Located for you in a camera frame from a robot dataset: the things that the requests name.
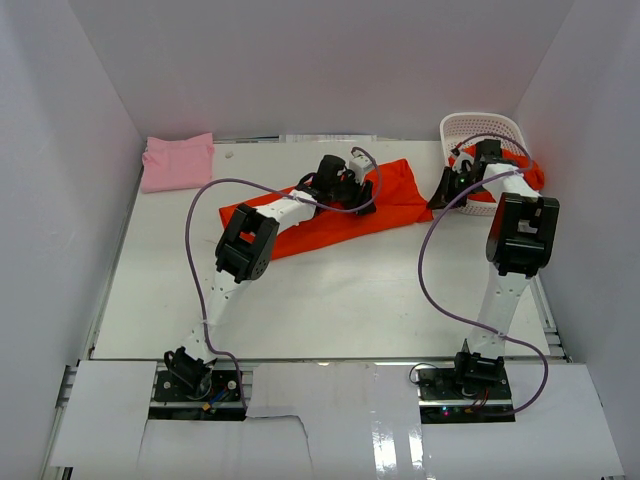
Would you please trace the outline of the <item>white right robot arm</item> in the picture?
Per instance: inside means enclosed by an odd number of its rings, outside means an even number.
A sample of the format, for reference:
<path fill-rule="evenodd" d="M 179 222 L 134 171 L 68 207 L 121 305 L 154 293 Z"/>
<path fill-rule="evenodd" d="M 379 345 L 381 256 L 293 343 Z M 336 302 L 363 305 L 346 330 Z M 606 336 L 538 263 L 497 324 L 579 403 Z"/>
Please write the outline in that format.
<path fill-rule="evenodd" d="M 466 399 L 502 383 L 506 337 L 522 294 L 549 263 L 560 209 L 558 200 L 529 186 L 516 166 L 469 160 L 458 171 L 444 169 L 428 207 L 446 212 L 462 206 L 478 188 L 496 201 L 496 211 L 485 248 L 487 288 L 451 374 L 453 390 Z"/>

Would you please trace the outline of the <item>orange t shirt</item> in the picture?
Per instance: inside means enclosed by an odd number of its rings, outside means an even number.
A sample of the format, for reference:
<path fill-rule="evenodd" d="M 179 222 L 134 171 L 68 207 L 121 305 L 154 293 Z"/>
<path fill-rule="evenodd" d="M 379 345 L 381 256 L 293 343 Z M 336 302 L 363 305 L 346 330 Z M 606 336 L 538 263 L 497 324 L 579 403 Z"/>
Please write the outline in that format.
<path fill-rule="evenodd" d="M 453 149 L 452 155 L 455 162 L 449 167 L 458 167 L 461 162 L 475 163 L 474 153 L 475 145 L 463 151 Z M 473 189 L 458 202 L 460 207 L 466 206 L 470 201 L 496 204 L 503 193 L 515 193 L 524 197 L 540 196 L 544 174 L 536 163 L 530 165 L 526 156 L 518 156 L 502 150 L 501 158 L 482 159 L 480 162 L 486 165 L 484 177 L 480 182 L 470 185 Z"/>
<path fill-rule="evenodd" d="M 418 191 L 406 159 L 382 164 L 379 169 L 381 179 L 374 172 L 366 176 L 374 188 L 381 191 L 374 201 L 375 212 L 359 215 L 322 210 L 313 219 L 279 233 L 272 258 L 276 260 L 310 252 L 364 235 L 434 219 L 427 201 Z"/>

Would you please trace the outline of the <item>white perforated plastic basket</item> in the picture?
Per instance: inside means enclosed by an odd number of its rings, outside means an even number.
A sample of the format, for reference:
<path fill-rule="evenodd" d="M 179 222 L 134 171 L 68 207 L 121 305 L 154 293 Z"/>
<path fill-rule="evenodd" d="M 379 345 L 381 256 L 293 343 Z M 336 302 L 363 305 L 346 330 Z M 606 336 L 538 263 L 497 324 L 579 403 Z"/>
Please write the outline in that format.
<path fill-rule="evenodd" d="M 452 150 L 475 145 L 481 140 L 492 138 L 501 140 L 501 148 L 510 154 L 523 156 L 524 152 L 513 143 L 526 146 L 519 126 L 510 118 L 484 112 L 459 112 L 445 116 L 439 125 L 440 142 L 444 166 L 454 165 Z"/>

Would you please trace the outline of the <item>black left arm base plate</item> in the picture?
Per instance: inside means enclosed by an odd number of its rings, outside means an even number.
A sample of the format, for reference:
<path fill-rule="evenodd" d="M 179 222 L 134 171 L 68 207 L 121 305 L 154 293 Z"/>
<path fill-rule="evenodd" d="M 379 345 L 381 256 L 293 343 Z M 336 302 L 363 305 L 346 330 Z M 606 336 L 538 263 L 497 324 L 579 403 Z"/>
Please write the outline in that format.
<path fill-rule="evenodd" d="M 239 382 L 233 370 L 214 369 L 193 392 L 168 370 L 156 374 L 150 420 L 242 422 L 245 418 Z"/>

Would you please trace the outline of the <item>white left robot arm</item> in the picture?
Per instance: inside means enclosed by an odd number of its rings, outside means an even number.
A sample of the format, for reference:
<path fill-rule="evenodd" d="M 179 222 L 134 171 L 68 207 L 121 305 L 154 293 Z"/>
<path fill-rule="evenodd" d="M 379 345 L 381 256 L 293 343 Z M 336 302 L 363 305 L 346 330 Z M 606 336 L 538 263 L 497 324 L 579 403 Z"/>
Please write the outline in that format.
<path fill-rule="evenodd" d="M 275 249 L 277 236 L 291 227 L 314 219 L 320 211 L 368 215 L 376 211 L 375 200 L 382 186 L 371 180 L 359 181 L 347 169 L 325 183 L 318 183 L 318 173 L 309 173 L 288 192 L 274 190 L 255 182 L 236 178 L 213 180 L 195 194 L 185 222 L 185 250 L 201 307 L 202 330 L 193 332 L 196 342 L 206 346 L 215 358 L 234 355 L 217 350 L 211 344 L 210 322 L 220 320 L 227 303 L 243 287 L 259 279 L 266 271 Z M 190 244 L 190 229 L 195 207 L 201 196 L 211 187 L 237 183 L 276 195 L 274 202 L 259 207 L 240 203 L 233 211 L 215 250 L 215 272 L 212 296 L 219 298 L 218 311 L 210 313 L 205 302 Z"/>

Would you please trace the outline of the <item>folded pink t shirt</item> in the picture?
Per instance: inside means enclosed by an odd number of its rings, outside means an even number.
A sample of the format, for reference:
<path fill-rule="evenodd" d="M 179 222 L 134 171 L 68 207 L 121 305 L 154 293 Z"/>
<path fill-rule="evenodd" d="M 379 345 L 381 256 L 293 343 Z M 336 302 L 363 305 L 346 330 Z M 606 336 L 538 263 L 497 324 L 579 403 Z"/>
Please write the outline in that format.
<path fill-rule="evenodd" d="M 177 141 L 148 137 L 140 191 L 149 194 L 206 185 L 213 179 L 214 151 L 211 133 Z"/>

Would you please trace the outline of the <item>white paper strip at wall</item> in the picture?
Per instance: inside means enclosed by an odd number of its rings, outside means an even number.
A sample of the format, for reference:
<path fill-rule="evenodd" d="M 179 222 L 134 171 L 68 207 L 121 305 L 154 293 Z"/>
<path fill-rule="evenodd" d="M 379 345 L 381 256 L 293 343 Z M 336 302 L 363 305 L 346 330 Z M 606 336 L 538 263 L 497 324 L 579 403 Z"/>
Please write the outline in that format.
<path fill-rule="evenodd" d="M 282 134 L 278 139 L 280 143 L 371 143 L 377 140 L 376 135 L 361 134 Z"/>

